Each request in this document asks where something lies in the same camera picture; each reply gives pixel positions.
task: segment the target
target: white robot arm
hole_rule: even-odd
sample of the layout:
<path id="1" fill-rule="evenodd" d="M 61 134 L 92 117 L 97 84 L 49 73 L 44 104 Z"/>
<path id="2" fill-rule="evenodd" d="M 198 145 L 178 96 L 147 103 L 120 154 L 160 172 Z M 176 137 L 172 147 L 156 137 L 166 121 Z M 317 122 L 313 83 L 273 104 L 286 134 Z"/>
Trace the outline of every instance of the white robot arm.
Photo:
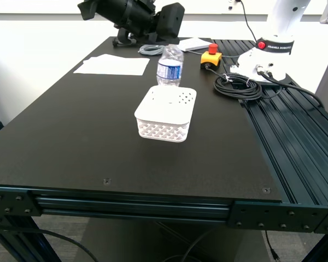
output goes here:
<path id="1" fill-rule="evenodd" d="M 242 54 L 232 73 L 244 75 L 255 81 L 267 82 L 259 70 L 271 71 L 273 77 L 282 80 L 294 43 L 294 28 L 300 22 L 311 0 L 277 0 L 267 18 L 267 31 L 257 40 L 256 46 Z M 328 3 L 321 23 L 328 23 Z"/>

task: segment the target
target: table leg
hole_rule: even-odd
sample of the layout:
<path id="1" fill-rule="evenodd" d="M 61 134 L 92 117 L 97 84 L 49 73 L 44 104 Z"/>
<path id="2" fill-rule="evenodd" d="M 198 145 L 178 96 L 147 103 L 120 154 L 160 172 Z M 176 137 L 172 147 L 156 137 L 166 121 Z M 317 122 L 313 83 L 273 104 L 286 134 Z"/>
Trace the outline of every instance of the table leg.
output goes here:
<path id="1" fill-rule="evenodd" d="M 32 217 L 5 216 L 1 225 L 35 228 Z M 0 243 L 18 262 L 61 262 L 43 234 L 0 231 Z"/>
<path id="2" fill-rule="evenodd" d="M 325 235 L 302 262 L 328 262 L 328 235 Z"/>

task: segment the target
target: bolt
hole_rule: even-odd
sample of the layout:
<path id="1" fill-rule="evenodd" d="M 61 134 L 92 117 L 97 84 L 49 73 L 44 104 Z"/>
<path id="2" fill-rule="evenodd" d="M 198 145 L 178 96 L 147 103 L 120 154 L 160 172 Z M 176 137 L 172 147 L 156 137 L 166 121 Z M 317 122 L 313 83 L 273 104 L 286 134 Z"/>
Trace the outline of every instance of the bolt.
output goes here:
<path id="1" fill-rule="evenodd" d="M 111 179 L 111 178 L 106 178 L 106 179 L 103 180 L 103 184 L 104 184 L 105 186 L 109 186 L 111 182 L 112 182 L 112 179 Z"/>
<path id="2" fill-rule="evenodd" d="M 270 187 L 264 187 L 264 188 L 262 189 L 262 192 L 263 192 L 264 194 L 270 194 L 270 193 L 271 193 L 271 189 L 270 189 Z"/>

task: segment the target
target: white wall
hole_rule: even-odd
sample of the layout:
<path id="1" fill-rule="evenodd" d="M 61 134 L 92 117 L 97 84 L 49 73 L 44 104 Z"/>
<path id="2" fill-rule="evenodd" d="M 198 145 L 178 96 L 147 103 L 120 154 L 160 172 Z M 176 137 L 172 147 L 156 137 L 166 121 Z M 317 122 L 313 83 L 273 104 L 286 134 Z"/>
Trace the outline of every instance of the white wall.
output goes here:
<path id="1" fill-rule="evenodd" d="M 264 22 L 250 22 L 256 37 Z M 0 21 L 0 119 L 11 121 L 116 30 L 108 21 Z M 250 39 L 245 22 L 184 21 L 181 37 Z M 289 74 L 315 91 L 328 65 L 328 25 L 300 24 Z"/>
<path id="2" fill-rule="evenodd" d="M 77 4 L 83 0 L 0 0 L 2 14 L 78 14 Z M 164 5 L 179 2 L 186 14 L 242 14 L 240 3 L 235 0 L 156 0 L 157 11 Z M 248 14 L 269 14 L 276 0 L 246 0 Z M 312 0 L 305 11 L 307 15 L 323 13 L 326 0 Z"/>

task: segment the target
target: perforated basket lid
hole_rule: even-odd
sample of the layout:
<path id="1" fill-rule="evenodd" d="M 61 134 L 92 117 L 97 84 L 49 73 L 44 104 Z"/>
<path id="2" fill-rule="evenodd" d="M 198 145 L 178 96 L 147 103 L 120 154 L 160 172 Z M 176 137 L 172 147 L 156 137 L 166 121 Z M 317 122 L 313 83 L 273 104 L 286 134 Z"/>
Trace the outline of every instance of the perforated basket lid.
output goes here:
<path id="1" fill-rule="evenodd" d="M 135 111 L 135 117 L 150 122 L 187 124 L 191 121 L 196 96 L 192 88 L 151 87 Z"/>

